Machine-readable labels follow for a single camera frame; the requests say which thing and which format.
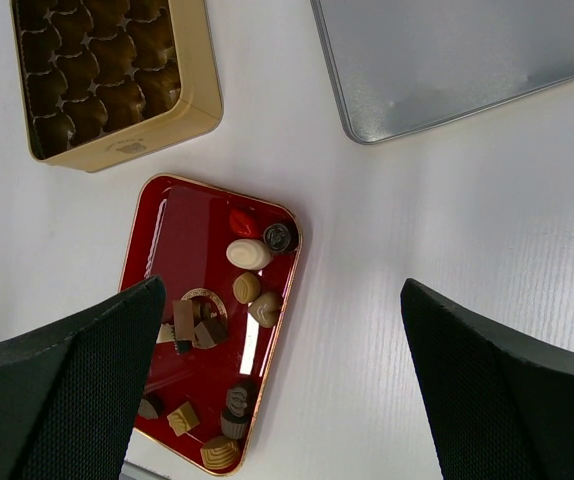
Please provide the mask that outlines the brown rectangular chocolate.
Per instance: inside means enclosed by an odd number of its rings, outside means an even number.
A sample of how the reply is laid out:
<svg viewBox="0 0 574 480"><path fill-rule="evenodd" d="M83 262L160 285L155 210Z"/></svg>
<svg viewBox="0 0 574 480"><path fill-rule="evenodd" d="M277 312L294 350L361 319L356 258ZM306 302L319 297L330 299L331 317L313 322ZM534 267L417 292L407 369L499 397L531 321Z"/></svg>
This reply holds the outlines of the brown rectangular chocolate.
<svg viewBox="0 0 574 480"><path fill-rule="evenodd" d="M194 339L194 306L191 300L172 302L174 335L177 341Z"/></svg>

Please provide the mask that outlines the dark brown square chocolate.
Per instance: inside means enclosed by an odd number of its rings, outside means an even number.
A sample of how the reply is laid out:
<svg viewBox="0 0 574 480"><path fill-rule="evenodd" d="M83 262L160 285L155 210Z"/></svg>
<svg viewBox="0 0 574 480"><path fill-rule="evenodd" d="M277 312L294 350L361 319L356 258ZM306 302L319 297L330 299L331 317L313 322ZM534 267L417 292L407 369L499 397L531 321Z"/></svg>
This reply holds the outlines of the dark brown square chocolate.
<svg viewBox="0 0 574 480"><path fill-rule="evenodd" d="M226 326L216 318L209 318L195 326L193 346L207 350L223 343L227 338Z"/></svg>

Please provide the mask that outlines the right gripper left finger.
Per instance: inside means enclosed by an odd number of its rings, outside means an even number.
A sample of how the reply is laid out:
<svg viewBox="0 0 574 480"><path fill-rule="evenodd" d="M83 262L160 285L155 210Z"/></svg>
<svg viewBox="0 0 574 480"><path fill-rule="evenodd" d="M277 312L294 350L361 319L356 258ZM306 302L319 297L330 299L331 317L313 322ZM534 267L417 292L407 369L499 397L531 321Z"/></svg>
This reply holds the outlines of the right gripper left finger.
<svg viewBox="0 0 574 480"><path fill-rule="evenodd" d="M166 302L157 276L0 342L0 479L116 479Z"/></svg>

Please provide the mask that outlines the white bar chocolate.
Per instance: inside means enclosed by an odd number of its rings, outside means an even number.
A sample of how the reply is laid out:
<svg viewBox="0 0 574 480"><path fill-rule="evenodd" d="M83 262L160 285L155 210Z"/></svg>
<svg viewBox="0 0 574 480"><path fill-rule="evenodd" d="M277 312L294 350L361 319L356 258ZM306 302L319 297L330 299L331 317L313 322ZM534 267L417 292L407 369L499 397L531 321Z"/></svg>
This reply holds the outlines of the white bar chocolate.
<svg viewBox="0 0 574 480"><path fill-rule="evenodd" d="M175 341L176 338L175 338L174 326L172 324L161 324L156 343L163 344Z"/></svg>

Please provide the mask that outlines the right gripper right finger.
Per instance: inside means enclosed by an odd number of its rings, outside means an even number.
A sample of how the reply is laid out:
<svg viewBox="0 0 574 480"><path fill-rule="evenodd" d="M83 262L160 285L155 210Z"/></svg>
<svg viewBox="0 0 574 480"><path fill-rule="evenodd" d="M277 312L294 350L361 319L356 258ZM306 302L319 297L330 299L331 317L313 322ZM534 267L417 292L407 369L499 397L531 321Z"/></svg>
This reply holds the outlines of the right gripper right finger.
<svg viewBox="0 0 574 480"><path fill-rule="evenodd" d="M574 479L574 352L408 279L401 314L445 479Z"/></svg>

